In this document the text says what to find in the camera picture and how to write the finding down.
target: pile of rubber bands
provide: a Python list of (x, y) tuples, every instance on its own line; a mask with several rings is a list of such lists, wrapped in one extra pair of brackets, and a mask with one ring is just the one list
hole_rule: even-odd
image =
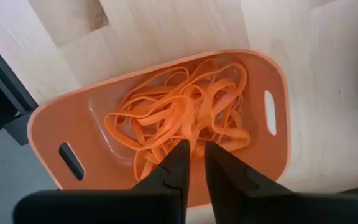
[[(241, 118), (247, 77), (241, 63), (208, 59), (192, 70), (155, 73), (134, 87), (104, 124), (112, 137), (135, 150), (136, 179), (147, 177), (182, 139), (189, 140), (192, 158), (204, 157), (206, 141), (228, 151), (247, 147), (250, 135)], [(152, 85), (161, 79), (163, 85)]]

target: black metal frame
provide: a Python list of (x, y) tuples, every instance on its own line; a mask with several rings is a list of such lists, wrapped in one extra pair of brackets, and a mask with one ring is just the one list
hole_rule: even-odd
[(27, 123), (38, 104), (0, 55), (0, 89), (18, 110), (19, 115), (4, 125), (5, 130), (20, 144), (27, 144)]

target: gray floor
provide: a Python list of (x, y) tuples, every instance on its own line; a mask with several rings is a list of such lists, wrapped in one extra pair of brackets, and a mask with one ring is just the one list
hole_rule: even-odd
[(0, 131), (0, 223), (12, 223), (12, 209), (25, 195), (56, 188), (30, 146)]

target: orange tray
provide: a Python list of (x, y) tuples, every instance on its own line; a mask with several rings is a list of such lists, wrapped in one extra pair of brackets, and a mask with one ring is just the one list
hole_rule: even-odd
[[(124, 95), (147, 75), (172, 66), (189, 69), (207, 58), (240, 60), (249, 72), (244, 90), (244, 127), (252, 144), (234, 152), (250, 166), (277, 180), (285, 171), (290, 155), (290, 125), (287, 82), (282, 69), (268, 56), (253, 50), (206, 52), (145, 70), (112, 78), (63, 95), (39, 106), (28, 124), (29, 142), (41, 163), (61, 189), (130, 189), (137, 181), (133, 174), (134, 151), (113, 139), (103, 119), (114, 111)], [(276, 134), (267, 126), (265, 91), (274, 99)], [(67, 143), (84, 170), (78, 180), (59, 153)], [(191, 162), (188, 206), (210, 203), (204, 160)]]

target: light wood grain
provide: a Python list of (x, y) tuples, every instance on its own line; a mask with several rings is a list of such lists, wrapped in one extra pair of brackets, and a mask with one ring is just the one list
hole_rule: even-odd
[(99, 0), (29, 0), (57, 46), (98, 30), (108, 21)]
[(260, 50), (288, 77), (292, 158), (279, 182), (358, 186), (358, 0), (100, 3), (108, 25), (57, 45), (27, 1), (0, 0), (0, 53), (37, 102), (206, 50)]
[(0, 54), (38, 103), (80, 87), (27, 0), (0, 0)]

